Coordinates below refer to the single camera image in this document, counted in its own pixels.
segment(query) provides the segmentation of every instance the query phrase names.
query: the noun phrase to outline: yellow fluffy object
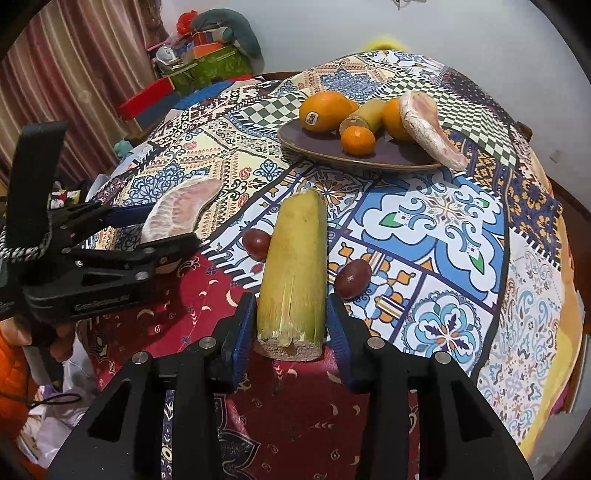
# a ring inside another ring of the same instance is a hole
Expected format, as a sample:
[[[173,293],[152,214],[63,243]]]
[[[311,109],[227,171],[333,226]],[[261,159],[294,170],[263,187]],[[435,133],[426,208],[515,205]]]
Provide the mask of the yellow fluffy object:
[[[407,49],[398,43],[396,40],[391,38],[378,38],[376,40],[372,40],[368,43],[365,47],[365,51],[371,50],[401,50],[407,51]]]

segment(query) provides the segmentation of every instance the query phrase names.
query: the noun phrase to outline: orange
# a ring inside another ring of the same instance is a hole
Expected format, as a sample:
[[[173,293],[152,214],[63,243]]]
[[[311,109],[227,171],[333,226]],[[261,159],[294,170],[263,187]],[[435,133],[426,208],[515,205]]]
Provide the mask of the orange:
[[[349,101],[349,103],[351,105],[351,113],[359,110],[359,104],[357,102],[355,102],[354,100],[351,100],[350,98],[347,98],[347,100]]]
[[[311,132],[332,132],[352,113],[352,108],[351,101],[341,93],[316,93],[301,104],[300,123]]]
[[[340,142],[349,155],[364,157],[374,152],[375,136],[369,128],[347,127],[340,136]]]
[[[400,117],[398,99],[393,98],[384,107],[382,122],[388,135],[398,142],[414,142],[414,138],[404,128]]]

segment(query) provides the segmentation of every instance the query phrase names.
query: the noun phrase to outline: orange jacket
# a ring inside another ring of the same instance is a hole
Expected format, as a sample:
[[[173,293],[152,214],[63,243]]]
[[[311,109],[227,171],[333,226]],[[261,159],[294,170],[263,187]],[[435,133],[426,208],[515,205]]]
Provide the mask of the orange jacket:
[[[6,344],[0,333],[0,392],[32,399],[37,390],[29,375],[29,367],[20,347]],[[0,396],[0,431],[15,440],[27,420],[28,409],[22,402]],[[22,462],[37,479],[43,479],[45,470],[33,465],[23,455]]]

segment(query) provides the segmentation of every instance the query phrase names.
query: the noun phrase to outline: plush toy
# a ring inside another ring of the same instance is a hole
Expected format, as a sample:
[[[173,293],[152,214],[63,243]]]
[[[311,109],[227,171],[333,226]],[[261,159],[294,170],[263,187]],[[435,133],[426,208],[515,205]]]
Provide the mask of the plush toy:
[[[127,140],[121,140],[115,144],[113,150],[115,150],[117,158],[123,160],[133,150],[133,146]]]
[[[407,51],[400,43],[391,38],[377,38],[369,42],[368,46],[365,47],[365,51],[372,50],[401,50]]]
[[[261,58],[261,47],[248,20],[234,10],[214,8],[199,14],[191,21],[193,31],[218,29],[214,41],[233,44],[251,59]]]

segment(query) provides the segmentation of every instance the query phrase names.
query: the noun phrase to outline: checkered pattern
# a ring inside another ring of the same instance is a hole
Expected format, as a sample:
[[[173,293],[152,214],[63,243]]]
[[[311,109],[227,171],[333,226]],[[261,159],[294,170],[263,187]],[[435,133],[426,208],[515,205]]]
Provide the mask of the checkered pattern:
[[[443,128],[462,132],[503,165],[514,168],[517,155],[506,127],[482,105],[463,100],[413,74],[395,76],[377,92],[377,97],[389,100],[405,92],[421,91],[437,102],[439,121]]]
[[[248,106],[242,113],[259,127],[278,130],[282,125],[298,118],[302,100],[303,97],[297,92],[288,93]]]

